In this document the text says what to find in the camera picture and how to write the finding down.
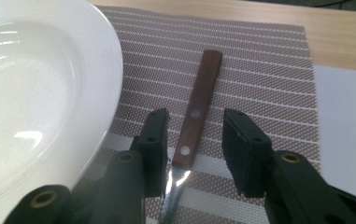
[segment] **utensil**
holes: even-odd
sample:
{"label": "utensil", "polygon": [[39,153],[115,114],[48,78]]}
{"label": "utensil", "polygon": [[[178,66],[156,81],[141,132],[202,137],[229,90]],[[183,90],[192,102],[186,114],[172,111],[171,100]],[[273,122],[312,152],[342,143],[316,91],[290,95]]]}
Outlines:
{"label": "utensil", "polygon": [[172,223],[184,185],[188,181],[220,71],[221,57],[219,51],[209,49],[202,56],[168,175],[160,223]]}
{"label": "utensil", "polygon": [[0,1],[0,223],[31,190],[77,184],[121,84],[119,39],[96,7]]}

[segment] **brown wooden handle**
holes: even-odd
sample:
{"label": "brown wooden handle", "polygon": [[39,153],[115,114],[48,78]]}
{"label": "brown wooden handle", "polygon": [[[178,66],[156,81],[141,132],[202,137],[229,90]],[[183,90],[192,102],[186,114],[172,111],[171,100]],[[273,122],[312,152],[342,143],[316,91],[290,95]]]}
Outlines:
{"label": "brown wooden handle", "polygon": [[201,59],[197,78],[180,130],[172,165],[191,169],[204,129],[206,113],[212,100],[213,89],[221,69],[222,54],[206,49]]}

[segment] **white plate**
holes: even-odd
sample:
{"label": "white plate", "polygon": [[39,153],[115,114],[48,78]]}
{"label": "white plate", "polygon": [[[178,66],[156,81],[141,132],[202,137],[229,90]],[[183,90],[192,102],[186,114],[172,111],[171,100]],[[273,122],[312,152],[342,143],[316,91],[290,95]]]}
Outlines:
{"label": "white plate", "polygon": [[96,7],[0,0],[0,222],[32,189],[75,186],[121,83],[121,46]]}

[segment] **woven placemat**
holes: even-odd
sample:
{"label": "woven placemat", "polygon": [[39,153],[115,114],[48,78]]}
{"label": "woven placemat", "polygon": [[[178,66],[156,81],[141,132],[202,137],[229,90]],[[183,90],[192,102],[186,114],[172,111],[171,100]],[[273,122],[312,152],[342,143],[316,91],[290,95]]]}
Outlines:
{"label": "woven placemat", "polygon": [[[202,52],[217,49],[223,53],[221,73],[175,223],[268,223],[263,200],[236,194],[221,151],[222,114],[226,107],[247,113],[274,150],[301,153],[320,169],[315,82],[304,28],[99,8],[121,42],[123,87],[106,141],[78,185],[102,176],[110,156],[129,148],[154,109],[170,112],[171,158]],[[148,223],[157,223],[161,203],[146,200]]]}

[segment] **wooden table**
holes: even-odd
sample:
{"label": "wooden table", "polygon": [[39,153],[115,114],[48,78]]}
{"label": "wooden table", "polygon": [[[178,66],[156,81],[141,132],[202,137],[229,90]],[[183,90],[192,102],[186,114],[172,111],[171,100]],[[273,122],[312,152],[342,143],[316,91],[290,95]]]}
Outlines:
{"label": "wooden table", "polygon": [[302,25],[314,64],[356,70],[356,12],[233,0],[89,0],[173,15]]}

